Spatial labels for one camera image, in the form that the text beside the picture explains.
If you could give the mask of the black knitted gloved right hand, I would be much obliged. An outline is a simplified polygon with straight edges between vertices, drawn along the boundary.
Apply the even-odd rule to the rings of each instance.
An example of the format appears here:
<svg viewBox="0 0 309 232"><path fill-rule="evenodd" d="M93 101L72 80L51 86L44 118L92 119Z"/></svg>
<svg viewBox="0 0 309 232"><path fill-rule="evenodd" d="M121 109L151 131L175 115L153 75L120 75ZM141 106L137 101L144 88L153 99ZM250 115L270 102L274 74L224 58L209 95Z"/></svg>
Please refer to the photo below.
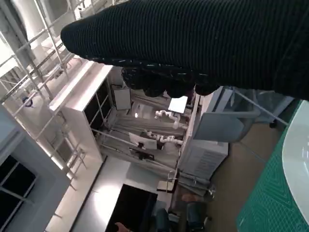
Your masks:
<svg viewBox="0 0 309 232"><path fill-rule="evenodd" d="M221 86L309 98L306 0L129 0L66 25L65 47L176 98Z"/></svg>

